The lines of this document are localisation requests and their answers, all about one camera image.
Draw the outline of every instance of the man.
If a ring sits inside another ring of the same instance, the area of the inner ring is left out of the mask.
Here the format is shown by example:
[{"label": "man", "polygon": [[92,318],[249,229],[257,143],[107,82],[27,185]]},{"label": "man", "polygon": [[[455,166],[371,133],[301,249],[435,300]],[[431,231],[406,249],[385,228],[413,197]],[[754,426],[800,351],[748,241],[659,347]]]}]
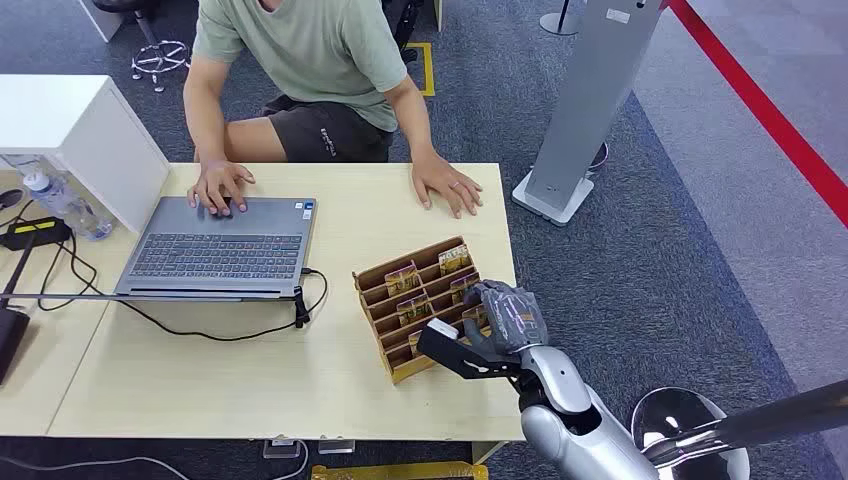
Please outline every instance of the man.
[{"label": "man", "polygon": [[[254,183],[240,162],[387,161],[398,125],[409,140],[412,179],[450,203],[482,205],[473,180],[433,148],[427,107],[406,72],[380,0],[200,0],[186,80],[186,120],[200,177],[188,192],[212,214],[229,215],[224,196],[247,209],[238,183]],[[220,95],[230,64],[247,47],[286,95],[268,116],[226,123]]]}]

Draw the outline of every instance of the black shorts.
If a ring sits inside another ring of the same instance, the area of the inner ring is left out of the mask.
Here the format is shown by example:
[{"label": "black shorts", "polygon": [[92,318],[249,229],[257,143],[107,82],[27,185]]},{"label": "black shorts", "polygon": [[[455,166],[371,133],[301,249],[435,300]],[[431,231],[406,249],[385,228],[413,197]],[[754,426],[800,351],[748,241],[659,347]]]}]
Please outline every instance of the black shorts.
[{"label": "black shorts", "polygon": [[333,102],[305,103],[286,95],[262,109],[292,163],[389,161],[392,132],[371,125],[352,108]]}]

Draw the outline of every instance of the white box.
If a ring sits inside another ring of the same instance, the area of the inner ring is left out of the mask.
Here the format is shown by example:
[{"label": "white box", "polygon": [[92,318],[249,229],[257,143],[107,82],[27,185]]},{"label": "white box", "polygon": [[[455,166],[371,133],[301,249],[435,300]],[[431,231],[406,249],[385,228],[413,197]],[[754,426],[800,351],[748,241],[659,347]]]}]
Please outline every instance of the white box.
[{"label": "white box", "polygon": [[136,233],[170,170],[105,75],[0,75],[0,154],[44,155]]}]

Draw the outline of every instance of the plastic water bottle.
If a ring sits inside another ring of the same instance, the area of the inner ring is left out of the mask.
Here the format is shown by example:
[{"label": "plastic water bottle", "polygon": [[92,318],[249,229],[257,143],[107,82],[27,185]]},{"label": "plastic water bottle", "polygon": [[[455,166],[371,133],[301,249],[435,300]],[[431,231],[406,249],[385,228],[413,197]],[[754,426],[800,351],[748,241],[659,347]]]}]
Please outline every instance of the plastic water bottle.
[{"label": "plastic water bottle", "polygon": [[80,198],[67,180],[36,169],[24,176],[24,185],[51,215],[61,218],[77,234],[89,240],[100,240],[112,232],[112,221],[99,216],[91,205]]}]

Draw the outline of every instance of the hand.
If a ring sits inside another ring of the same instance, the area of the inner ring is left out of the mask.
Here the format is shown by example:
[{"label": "hand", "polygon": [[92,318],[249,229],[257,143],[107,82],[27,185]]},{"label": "hand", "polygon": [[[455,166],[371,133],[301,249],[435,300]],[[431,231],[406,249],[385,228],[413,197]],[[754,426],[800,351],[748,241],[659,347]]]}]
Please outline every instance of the hand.
[{"label": "hand", "polygon": [[412,151],[412,183],[418,199],[428,210],[432,206],[428,189],[445,197],[456,218],[462,218],[463,205],[471,215],[477,215],[475,204],[483,206],[478,194],[483,191],[480,185],[454,169],[433,147]]},{"label": "hand", "polygon": [[247,183],[256,183],[253,174],[243,166],[237,163],[230,163],[227,160],[212,160],[207,161],[200,167],[200,177],[197,183],[188,189],[186,196],[188,204],[195,208],[197,206],[195,195],[200,199],[200,203],[209,209],[212,215],[221,212],[222,215],[229,215],[230,209],[224,203],[224,195],[232,197],[239,210],[242,212],[247,210],[247,205],[244,203],[244,196],[238,187],[238,180],[244,180]]}]

